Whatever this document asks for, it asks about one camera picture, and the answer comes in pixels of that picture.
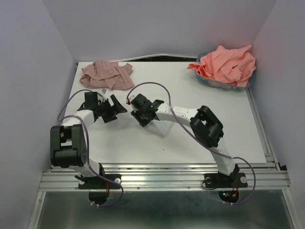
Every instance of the purple cable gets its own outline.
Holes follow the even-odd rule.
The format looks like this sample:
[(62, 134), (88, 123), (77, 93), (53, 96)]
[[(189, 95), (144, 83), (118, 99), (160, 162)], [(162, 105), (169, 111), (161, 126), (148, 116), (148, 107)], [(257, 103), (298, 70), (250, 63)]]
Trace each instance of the purple cable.
[(215, 153), (215, 154), (217, 154), (217, 155), (220, 155), (220, 156), (224, 156), (224, 157), (226, 157), (226, 158), (229, 158), (229, 159), (240, 159), (240, 160), (242, 160), (242, 161), (244, 161), (249, 167), (250, 167), (250, 169), (252, 170), (252, 173), (253, 173), (253, 178), (254, 178), (254, 184), (253, 184), (253, 189), (252, 189), (252, 191), (251, 191), (251, 193), (249, 194), (249, 196), (247, 196), (247, 198), (245, 198), (244, 200), (242, 200), (242, 201), (240, 201), (240, 202), (238, 202), (238, 203), (228, 203), (228, 204), (233, 204), (233, 205), (240, 205), (240, 204), (242, 204), (242, 203), (244, 203), (244, 202), (246, 202), (252, 195), (253, 195), (253, 193), (254, 193), (254, 191), (255, 191), (255, 186), (256, 186), (256, 176), (255, 176), (255, 171), (254, 171), (254, 169), (253, 169), (253, 167), (250, 165), (250, 163), (249, 162), (247, 162), (245, 159), (243, 159), (243, 158), (241, 158), (241, 157), (238, 157), (238, 156), (236, 156), (236, 157), (231, 157), (231, 156), (228, 156), (228, 155), (225, 155), (225, 154), (222, 154), (222, 153), (219, 153), (215, 148), (208, 148), (207, 146), (205, 146), (204, 144), (202, 144), (180, 121), (179, 121), (179, 119), (178, 119), (178, 117), (177, 117), (177, 115), (175, 114), (175, 112), (173, 111), (173, 107), (172, 107), (172, 99), (171, 99), (171, 94), (170, 94), (170, 92), (169, 92), (169, 90), (164, 86), (164, 85), (162, 85), (162, 84), (160, 84), (160, 83), (156, 83), (156, 82), (144, 82), (144, 83), (140, 83), (140, 84), (138, 84), (138, 85), (136, 85), (134, 88), (132, 88), (129, 92), (128, 92), (128, 94), (127, 94), (127, 96), (126, 96), (126, 99), (127, 99), (127, 101), (129, 102), (129, 96), (130, 96), (130, 94), (131, 94), (131, 92), (134, 90), (134, 89), (136, 89), (137, 87), (139, 87), (139, 86), (141, 86), (141, 85), (144, 85), (144, 84), (155, 84), (155, 85), (158, 85), (158, 86), (161, 86), (166, 92), (167, 92), (167, 95), (168, 95), (168, 104), (169, 104), (169, 106), (170, 106), (170, 109), (171, 109), (171, 112), (172, 112), (172, 114), (173, 114), (173, 116), (174, 116), (174, 118), (176, 119), (176, 121), (177, 121), (177, 123), (197, 142), (197, 143), (199, 143), (201, 146), (203, 146), (204, 148), (206, 148), (207, 150), (209, 150), (209, 151), (211, 151), (211, 152), (213, 152), (213, 153)]
[(92, 92), (91, 90), (88, 90), (88, 89), (82, 89), (82, 90), (79, 90), (79, 91), (77, 91), (76, 93), (74, 93), (74, 94), (70, 97), (70, 99), (68, 99), (67, 103), (65, 104), (65, 106), (63, 107), (63, 109), (61, 110), (61, 112), (59, 113), (59, 115), (58, 115), (58, 117), (57, 117), (57, 121), (58, 121), (58, 122), (61, 122), (62, 120), (66, 119), (66, 118), (77, 118), (77, 119), (81, 122), (81, 124), (82, 124), (82, 126), (83, 126), (83, 128), (84, 128), (84, 130), (85, 130), (85, 133), (86, 133), (86, 140), (87, 140), (87, 164), (88, 164), (89, 169), (90, 169), (91, 172), (94, 173), (98, 178), (100, 178), (100, 179), (102, 179), (102, 180), (104, 180), (104, 181), (106, 181), (106, 182), (112, 183), (112, 184), (114, 184), (114, 185), (117, 185), (117, 186), (119, 186), (120, 189), (122, 190), (120, 197), (117, 198), (117, 200), (114, 201), (113, 203), (110, 203), (110, 204), (103, 204), (103, 205), (97, 205), (97, 204), (93, 203), (95, 206), (97, 206), (97, 207), (99, 207), (99, 208), (110, 207), (110, 206), (113, 206), (114, 204), (116, 204), (117, 202), (119, 202), (119, 201), (121, 200), (121, 198), (123, 197), (124, 189), (123, 189), (122, 185), (120, 185), (120, 184), (114, 182), (113, 180), (109, 180), (109, 179), (107, 179), (107, 178), (101, 176), (100, 174), (98, 174), (97, 172), (95, 172), (95, 171), (93, 170), (93, 168), (91, 167), (91, 165), (90, 165), (90, 158), (89, 158), (89, 133), (88, 133), (88, 128), (86, 127), (86, 124), (84, 123), (84, 121), (82, 120), (82, 118), (80, 118), (80, 117), (78, 117), (78, 116), (75, 116), (75, 115), (68, 115), (68, 116), (65, 116), (65, 117), (63, 117), (63, 118), (60, 119), (60, 115), (62, 114), (63, 110), (67, 107), (67, 105), (68, 105), (68, 103), (71, 101), (71, 99), (72, 99), (77, 93), (83, 92), (83, 91)]

